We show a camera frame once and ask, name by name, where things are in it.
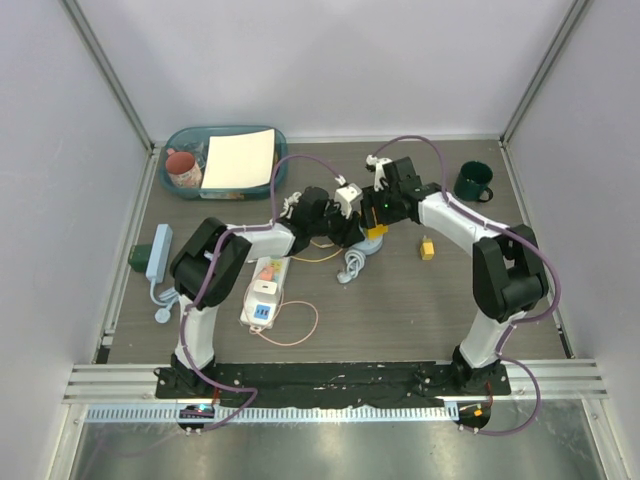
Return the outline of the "yellow cube socket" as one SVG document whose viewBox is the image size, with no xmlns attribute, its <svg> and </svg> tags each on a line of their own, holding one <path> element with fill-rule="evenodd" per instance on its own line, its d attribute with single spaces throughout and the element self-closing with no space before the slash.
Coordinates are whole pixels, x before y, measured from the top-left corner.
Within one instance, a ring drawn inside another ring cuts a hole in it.
<svg viewBox="0 0 640 480">
<path fill-rule="evenodd" d="M 383 237 L 388 231 L 389 231 L 389 227 L 387 225 L 378 224 L 373 228 L 365 229 L 364 233 L 368 240 L 375 240 L 380 237 Z"/>
</svg>

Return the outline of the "pale yellow USB charger plug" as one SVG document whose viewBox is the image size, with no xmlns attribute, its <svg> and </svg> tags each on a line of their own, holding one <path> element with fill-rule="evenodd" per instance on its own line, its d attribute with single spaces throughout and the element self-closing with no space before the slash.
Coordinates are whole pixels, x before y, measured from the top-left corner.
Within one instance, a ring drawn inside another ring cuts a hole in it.
<svg viewBox="0 0 640 480">
<path fill-rule="evenodd" d="M 423 237 L 420 243 L 420 257 L 423 261 L 432 260 L 435 256 L 435 245 L 431 238 Z"/>
</svg>

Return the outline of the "light blue round socket base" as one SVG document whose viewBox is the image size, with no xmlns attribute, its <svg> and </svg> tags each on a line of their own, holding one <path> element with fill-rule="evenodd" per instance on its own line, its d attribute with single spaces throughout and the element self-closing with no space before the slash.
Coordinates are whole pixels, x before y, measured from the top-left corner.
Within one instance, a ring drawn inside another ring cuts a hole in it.
<svg viewBox="0 0 640 480">
<path fill-rule="evenodd" d="M 364 239 L 352 246 L 352 249 L 361 252 L 365 256 L 370 256 L 377 253 L 383 246 L 384 236 L 379 236 L 374 239 Z"/>
</svg>

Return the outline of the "pink plug adapter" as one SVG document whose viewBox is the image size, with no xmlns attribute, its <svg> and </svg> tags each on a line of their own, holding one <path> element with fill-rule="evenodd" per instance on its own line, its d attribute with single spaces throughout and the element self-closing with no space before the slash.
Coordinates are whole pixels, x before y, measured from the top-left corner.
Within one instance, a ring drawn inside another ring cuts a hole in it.
<svg viewBox="0 0 640 480">
<path fill-rule="evenodd" d="M 278 282 L 278 276 L 280 272 L 280 267 L 273 263 L 270 263 L 262 268 L 260 273 L 258 274 L 258 279 L 266 282 Z"/>
</svg>

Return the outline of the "white charger block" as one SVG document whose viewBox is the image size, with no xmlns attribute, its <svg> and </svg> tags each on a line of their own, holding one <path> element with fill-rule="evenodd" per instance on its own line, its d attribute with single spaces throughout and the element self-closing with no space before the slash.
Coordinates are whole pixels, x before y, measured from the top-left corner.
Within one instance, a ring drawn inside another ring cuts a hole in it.
<svg viewBox="0 0 640 480">
<path fill-rule="evenodd" d="M 252 293 L 258 302 L 276 302 L 279 295 L 278 284 L 258 279 L 253 284 Z"/>
</svg>

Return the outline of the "white power strip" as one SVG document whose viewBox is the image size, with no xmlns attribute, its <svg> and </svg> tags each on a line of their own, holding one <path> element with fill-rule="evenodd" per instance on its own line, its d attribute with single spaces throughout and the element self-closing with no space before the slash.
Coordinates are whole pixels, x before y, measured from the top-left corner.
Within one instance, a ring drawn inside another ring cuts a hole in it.
<svg viewBox="0 0 640 480">
<path fill-rule="evenodd" d="M 271 329 L 283 300 L 288 257 L 261 257 L 255 262 L 239 321 L 258 330 Z"/>
</svg>

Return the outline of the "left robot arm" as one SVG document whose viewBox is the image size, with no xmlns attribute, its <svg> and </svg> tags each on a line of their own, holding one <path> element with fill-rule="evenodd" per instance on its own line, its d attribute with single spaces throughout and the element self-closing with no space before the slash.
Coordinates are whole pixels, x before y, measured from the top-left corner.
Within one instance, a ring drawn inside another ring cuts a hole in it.
<svg viewBox="0 0 640 480">
<path fill-rule="evenodd" d="M 171 264 L 181 320 L 171 370 L 190 398 L 205 397 L 213 385 L 213 333 L 219 306 L 231 293 L 243 265 L 263 257 L 290 257 L 315 237 L 349 247 L 364 239 L 356 211 L 362 190 L 351 183 L 334 195 L 308 187 L 263 225 L 232 225 L 215 217 L 202 221 Z"/>
</svg>

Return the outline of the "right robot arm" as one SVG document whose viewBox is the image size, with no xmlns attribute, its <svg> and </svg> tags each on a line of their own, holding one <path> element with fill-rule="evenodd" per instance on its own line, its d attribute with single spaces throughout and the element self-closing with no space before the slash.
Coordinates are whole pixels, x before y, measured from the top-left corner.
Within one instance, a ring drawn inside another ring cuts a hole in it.
<svg viewBox="0 0 640 480">
<path fill-rule="evenodd" d="M 531 251 L 533 231 L 495 224 L 466 207 L 437 183 L 424 184 L 413 162 L 370 155 L 366 168 L 374 183 L 363 189 L 361 224 L 371 230 L 404 220 L 431 228 L 472 259 L 472 293 L 478 311 L 466 338 L 452 354 L 451 380 L 472 395 L 495 374 L 504 334 L 546 297 L 549 284 L 542 260 Z"/>
</svg>

